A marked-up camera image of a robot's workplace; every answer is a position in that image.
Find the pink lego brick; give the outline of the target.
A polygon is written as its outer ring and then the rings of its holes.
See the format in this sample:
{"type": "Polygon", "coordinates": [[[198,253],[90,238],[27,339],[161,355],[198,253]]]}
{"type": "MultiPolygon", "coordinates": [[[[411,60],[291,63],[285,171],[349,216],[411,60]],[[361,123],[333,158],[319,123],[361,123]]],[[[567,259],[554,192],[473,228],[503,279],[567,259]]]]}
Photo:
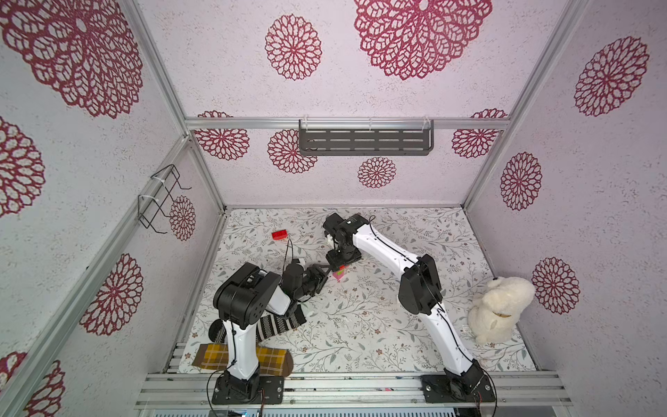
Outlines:
{"type": "Polygon", "coordinates": [[[334,274],[333,277],[338,281],[338,283],[340,283],[342,281],[343,277],[345,276],[345,274],[343,274],[342,276],[337,275],[336,271],[333,274],[334,274]]]}

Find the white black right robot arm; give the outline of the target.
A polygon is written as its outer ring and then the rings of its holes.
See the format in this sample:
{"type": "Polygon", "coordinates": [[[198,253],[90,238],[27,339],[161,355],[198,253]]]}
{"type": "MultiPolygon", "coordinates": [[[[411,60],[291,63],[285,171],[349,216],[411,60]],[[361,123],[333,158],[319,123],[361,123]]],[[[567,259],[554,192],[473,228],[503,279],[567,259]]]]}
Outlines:
{"type": "Polygon", "coordinates": [[[334,271],[368,254],[398,277],[401,306],[424,323],[439,351],[448,380],[463,393],[472,394],[486,373],[464,346],[442,305],[435,260],[430,255],[415,255],[405,250],[360,214],[345,219],[333,213],[326,218],[323,229],[332,245],[327,260],[334,271]]]}

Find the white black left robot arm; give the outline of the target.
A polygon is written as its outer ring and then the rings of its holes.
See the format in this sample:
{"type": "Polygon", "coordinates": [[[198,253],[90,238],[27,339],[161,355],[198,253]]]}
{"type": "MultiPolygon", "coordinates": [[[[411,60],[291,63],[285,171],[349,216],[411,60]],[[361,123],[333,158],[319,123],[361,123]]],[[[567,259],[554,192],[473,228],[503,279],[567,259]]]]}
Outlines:
{"type": "Polygon", "coordinates": [[[293,260],[282,274],[246,262],[227,279],[213,298],[229,344],[228,371],[247,382],[259,372],[257,341],[305,322],[303,304],[321,293],[328,270],[293,260]]]}

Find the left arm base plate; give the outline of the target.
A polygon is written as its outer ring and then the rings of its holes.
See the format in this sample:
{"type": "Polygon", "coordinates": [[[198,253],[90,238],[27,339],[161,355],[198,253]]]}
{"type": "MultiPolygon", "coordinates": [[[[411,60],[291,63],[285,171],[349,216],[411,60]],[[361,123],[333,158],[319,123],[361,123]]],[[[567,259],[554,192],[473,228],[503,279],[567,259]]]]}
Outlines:
{"type": "Polygon", "coordinates": [[[225,372],[215,383],[213,405],[276,405],[281,404],[285,379],[282,376],[252,375],[242,380],[225,372]]]}

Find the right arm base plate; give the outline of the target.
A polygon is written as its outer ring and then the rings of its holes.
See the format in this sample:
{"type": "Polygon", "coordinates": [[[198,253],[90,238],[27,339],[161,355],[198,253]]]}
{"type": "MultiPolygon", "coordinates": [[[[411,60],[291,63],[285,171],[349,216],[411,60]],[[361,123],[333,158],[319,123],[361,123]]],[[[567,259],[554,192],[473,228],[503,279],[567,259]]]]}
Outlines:
{"type": "Polygon", "coordinates": [[[447,375],[422,375],[421,386],[426,403],[491,404],[497,398],[495,389],[486,375],[469,383],[465,378],[447,375]]]}

